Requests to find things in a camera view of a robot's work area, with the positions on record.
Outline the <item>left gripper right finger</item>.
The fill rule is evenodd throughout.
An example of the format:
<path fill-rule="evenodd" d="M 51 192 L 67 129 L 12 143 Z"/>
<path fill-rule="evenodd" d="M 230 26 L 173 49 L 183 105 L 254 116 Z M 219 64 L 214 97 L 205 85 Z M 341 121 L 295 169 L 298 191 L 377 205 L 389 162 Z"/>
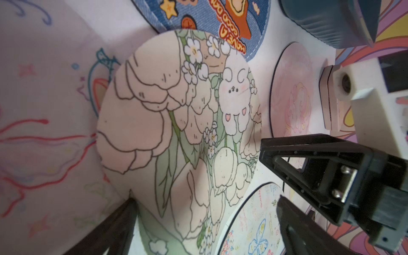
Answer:
<path fill-rule="evenodd" d="M 354 255 L 284 196 L 277 203 L 277 216 L 288 255 Z"/>

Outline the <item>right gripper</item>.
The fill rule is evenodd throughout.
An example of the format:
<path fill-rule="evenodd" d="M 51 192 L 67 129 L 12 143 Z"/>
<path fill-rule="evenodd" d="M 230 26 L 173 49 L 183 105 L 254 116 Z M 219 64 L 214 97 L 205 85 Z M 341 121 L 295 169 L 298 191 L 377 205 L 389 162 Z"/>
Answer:
<path fill-rule="evenodd" d="M 359 226 L 371 245 L 397 252 L 408 236 L 408 53 L 353 63 L 333 78 L 357 142 L 262 139 L 260 162 L 332 224 Z"/>

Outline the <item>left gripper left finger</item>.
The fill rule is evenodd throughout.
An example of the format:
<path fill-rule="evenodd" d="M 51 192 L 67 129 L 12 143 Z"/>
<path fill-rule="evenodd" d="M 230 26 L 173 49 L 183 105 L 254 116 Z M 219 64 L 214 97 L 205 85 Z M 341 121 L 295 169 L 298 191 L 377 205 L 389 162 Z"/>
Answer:
<path fill-rule="evenodd" d="M 127 255 L 134 236 L 137 217 L 137 202 L 130 198 L 66 254 Z"/>

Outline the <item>pink line flowers coaster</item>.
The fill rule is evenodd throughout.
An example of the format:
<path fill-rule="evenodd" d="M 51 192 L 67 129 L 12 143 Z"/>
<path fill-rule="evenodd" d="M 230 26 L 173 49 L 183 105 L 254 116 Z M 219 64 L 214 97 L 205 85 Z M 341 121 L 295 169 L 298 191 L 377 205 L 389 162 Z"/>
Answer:
<path fill-rule="evenodd" d="M 123 203 L 98 106 L 154 34 L 131 1 L 1 2 L 1 254 L 62 255 Z"/>

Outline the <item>pink unicorn coaster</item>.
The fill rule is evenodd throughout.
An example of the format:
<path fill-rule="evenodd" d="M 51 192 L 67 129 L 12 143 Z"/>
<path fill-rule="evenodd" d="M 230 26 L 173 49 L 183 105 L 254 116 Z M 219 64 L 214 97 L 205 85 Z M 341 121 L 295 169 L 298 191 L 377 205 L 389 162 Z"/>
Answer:
<path fill-rule="evenodd" d="M 313 90 L 308 51 L 301 43 L 293 42 L 280 55 L 273 74 L 269 121 L 274 138 L 309 133 Z"/>

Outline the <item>green tulip bunny coaster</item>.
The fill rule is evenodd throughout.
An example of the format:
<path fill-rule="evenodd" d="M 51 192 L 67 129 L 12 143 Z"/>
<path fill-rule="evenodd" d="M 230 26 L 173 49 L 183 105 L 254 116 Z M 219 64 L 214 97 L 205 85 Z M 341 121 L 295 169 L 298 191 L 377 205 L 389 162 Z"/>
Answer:
<path fill-rule="evenodd" d="M 140 208 L 150 255 L 213 255 L 256 170 L 259 93 L 243 55 L 181 29 L 140 46 L 106 90 L 97 150 L 110 181 Z"/>

